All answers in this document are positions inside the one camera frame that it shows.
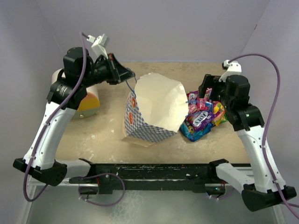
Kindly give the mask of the blue Slendy snack bag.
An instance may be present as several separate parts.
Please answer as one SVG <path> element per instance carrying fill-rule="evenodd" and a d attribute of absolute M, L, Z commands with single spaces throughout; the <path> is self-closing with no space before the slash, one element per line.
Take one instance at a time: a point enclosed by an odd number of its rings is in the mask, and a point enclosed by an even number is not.
<path fill-rule="evenodd" d="M 183 124 L 180 126 L 179 130 L 189 141 L 196 142 L 199 139 L 201 139 L 204 135 L 211 132 L 212 128 L 213 124 L 209 123 L 203 129 L 196 131 L 192 125 L 184 121 Z"/>

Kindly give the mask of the pink chips bag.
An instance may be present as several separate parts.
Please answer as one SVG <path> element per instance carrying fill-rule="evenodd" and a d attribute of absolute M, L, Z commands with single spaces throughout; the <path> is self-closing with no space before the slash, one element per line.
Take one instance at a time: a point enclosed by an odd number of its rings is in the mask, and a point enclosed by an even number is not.
<path fill-rule="evenodd" d="M 212 88 L 207 88 L 206 89 L 205 98 L 210 98 L 212 90 L 213 90 Z"/>

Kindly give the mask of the checkered paper bag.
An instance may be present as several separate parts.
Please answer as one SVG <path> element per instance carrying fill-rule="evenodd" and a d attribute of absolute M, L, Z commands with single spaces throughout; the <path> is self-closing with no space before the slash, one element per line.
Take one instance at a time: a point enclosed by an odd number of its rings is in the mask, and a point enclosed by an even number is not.
<path fill-rule="evenodd" d="M 158 73 L 141 76 L 129 93 L 123 120 L 123 141 L 149 147 L 176 135 L 189 115 L 180 81 Z"/>

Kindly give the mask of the small red candy packet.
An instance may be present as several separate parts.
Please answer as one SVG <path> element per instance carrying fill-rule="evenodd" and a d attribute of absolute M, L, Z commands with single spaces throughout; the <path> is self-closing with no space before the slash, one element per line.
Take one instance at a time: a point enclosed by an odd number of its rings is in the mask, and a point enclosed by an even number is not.
<path fill-rule="evenodd" d="M 206 99 L 205 98 L 197 98 L 197 111 L 205 111 L 208 110 L 208 107 L 206 106 Z"/>

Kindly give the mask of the purple Fox's berries bag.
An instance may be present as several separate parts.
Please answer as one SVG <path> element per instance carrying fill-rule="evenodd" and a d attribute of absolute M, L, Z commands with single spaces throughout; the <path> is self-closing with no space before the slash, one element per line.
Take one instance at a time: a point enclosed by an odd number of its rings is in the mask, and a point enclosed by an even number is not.
<path fill-rule="evenodd" d="M 187 93 L 187 100 L 188 100 L 188 114 L 195 113 L 198 110 L 198 91 L 191 91 Z"/>

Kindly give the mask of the small blue candy packet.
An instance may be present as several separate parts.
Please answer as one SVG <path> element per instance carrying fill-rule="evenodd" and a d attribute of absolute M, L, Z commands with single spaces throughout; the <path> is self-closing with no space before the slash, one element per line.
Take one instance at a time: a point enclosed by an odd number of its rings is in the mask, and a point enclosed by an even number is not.
<path fill-rule="evenodd" d="M 205 108 L 206 110 L 210 111 L 210 112 L 213 112 L 214 110 L 214 104 L 213 104 L 213 101 L 209 100 L 209 101 L 206 101 L 205 102 Z"/>

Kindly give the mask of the orange Fox's candy bag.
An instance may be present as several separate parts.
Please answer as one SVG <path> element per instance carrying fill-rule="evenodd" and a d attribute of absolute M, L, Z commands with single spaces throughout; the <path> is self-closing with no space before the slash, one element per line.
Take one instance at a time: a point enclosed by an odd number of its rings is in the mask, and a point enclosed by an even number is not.
<path fill-rule="evenodd" d="M 226 116 L 226 109 L 220 102 L 213 102 L 213 113 L 214 119 L 212 120 L 212 124 L 214 126 L 218 126 L 221 123 L 227 122 L 228 119 Z"/>

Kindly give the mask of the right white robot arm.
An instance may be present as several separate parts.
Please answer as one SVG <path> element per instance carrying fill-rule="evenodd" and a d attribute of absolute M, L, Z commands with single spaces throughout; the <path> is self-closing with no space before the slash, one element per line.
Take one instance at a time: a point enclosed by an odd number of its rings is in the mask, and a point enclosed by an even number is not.
<path fill-rule="evenodd" d="M 206 74 L 199 86 L 200 97 L 208 88 L 212 90 L 209 98 L 219 101 L 226 109 L 228 121 L 246 149 L 253 172 L 253 177 L 249 177 L 221 159 L 210 163 L 208 179 L 229 183 L 241 193 L 250 211 L 262 210 L 296 197 L 295 188 L 286 185 L 267 141 L 263 140 L 264 120 L 260 110 L 249 103 L 248 79 L 242 75 L 231 75 L 222 81 L 220 76 Z"/>

